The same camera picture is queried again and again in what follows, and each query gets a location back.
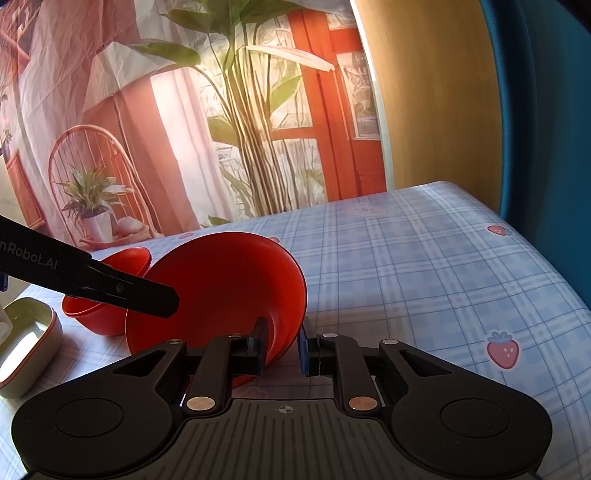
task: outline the red door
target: red door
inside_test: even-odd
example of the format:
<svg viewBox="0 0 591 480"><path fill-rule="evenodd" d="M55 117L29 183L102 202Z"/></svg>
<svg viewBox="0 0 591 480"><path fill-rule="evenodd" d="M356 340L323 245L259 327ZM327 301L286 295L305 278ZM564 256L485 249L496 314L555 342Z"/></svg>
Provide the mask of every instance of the red door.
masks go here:
<svg viewBox="0 0 591 480"><path fill-rule="evenodd" d="M367 61L354 21L312 10L289 14L295 47L331 62L302 67L329 201L386 191Z"/></svg>

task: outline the tablecloth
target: tablecloth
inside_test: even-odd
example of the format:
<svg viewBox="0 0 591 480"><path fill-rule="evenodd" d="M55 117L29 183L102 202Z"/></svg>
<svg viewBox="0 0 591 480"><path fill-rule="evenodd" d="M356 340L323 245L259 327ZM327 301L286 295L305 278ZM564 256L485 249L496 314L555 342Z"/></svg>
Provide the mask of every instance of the tablecloth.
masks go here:
<svg viewBox="0 0 591 480"><path fill-rule="evenodd" d="M307 315L317 332L353 336L363 346L398 339L534 397L554 429L540 474L590 478L591 312L532 245L462 189L438 182L140 245L157 261L184 242L221 231L280 240L306 276ZM61 294L31 286L22 296L53 307L64 338L35 387L0 403L5 480L25 474L9 432L18 406L129 354L123 337L96 336L66 317ZM499 338L514 348L508 359L487 348ZM328 378L300 373L294 345L234 396L330 397L332 386Z"/></svg>

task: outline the metal rivet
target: metal rivet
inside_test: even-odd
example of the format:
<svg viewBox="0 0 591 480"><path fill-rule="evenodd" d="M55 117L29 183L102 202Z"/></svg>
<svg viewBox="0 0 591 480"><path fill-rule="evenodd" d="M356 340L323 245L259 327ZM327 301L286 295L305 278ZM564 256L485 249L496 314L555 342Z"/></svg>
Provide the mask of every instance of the metal rivet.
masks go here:
<svg viewBox="0 0 591 480"><path fill-rule="evenodd" d="M215 407L216 401L209 397L193 397L189 398L185 405L189 410L206 411Z"/></svg>
<svg viewBox="0 0 591 480"><path fill-rule="evenodd" d="M349 407L353 410L369 411L378 406L378 401L372 397L355 397L349 400Z"/></svg>

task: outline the small red bowl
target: small red bowl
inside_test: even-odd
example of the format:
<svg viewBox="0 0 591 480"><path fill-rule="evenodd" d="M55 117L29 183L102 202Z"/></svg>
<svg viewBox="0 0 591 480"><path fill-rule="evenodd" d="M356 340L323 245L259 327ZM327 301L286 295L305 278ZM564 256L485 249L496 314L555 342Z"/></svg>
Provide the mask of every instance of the small red bowl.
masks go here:
<svg viewBox="0 0 591 480"><path fill-rule="evenodd" d="M145 247L127 248L117 252L102 262L116 270L143 277L150 267L152 255ZM103 336L123 335L127 310L105 303L86 299L64 297L61 309L68 317L73 317L91 332Z"/></svg>
<svg viewBox="0 0 591 480"><path fill-rule="evenodd" d="M260 316L270 320L269 365L287 351L306 312L304 274L290 253L266 237L223 232L197 237L158 260L145 278L173 287L177 313L161 319L128 311L131 353L172 338L206 346L220 335L248 334ZM249 380L234 379L234 386Z"/></svg>

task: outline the strawberry print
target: strawberry print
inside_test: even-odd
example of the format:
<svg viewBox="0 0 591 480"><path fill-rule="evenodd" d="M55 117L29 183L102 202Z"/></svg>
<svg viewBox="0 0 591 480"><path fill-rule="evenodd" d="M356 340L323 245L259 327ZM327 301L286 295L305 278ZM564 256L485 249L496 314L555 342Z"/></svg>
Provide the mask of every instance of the strawberry print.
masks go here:
<svg viewBox="0 0 591 480"><path fill-rule="evenodd" d="M495 233L500 236L507 236L507 229L501 225L491 225L487 228L490 233Z"/></svg>
<svg viewBox="0 0 591 480"><path fill-rule="evenodd" d="M503 370L510 370L519 358L519 344L507 332L492 332L487 338L486 352L490 359Z"/></svg>
<svg viewBox="0 0 591 480"><path fill-rule="evenodd" d="M356 217L379 218L388 214L388 207L371 203L357 203L345 209L345 213Z"/></svg>

